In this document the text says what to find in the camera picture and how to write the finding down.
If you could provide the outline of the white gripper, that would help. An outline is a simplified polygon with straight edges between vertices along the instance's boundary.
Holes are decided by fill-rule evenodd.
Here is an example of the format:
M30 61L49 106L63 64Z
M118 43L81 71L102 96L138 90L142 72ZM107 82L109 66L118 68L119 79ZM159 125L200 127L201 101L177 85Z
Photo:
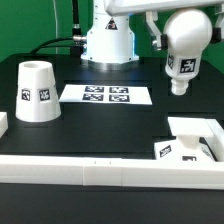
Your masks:
M161 51L168 49L168 37L156 25L156 11L218 5L224 3L224 0L103 0L103 3L109 15L146 12L145 19L152 37L152 46L156 51ZM224 7L217 7L215 14L218 18L212 30L211 44L224 42Z

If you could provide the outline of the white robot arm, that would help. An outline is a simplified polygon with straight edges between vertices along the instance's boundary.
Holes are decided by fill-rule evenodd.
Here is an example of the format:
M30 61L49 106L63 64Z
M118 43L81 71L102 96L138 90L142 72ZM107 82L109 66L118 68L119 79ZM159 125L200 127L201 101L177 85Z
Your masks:
M135 34L129 27L131 15L145 13L155 49L165 50L168 37L155 24L158 12L223 4L224 0L93 0L93 25L85 37L86 50L81 59L104 70L121 69L139 60Z

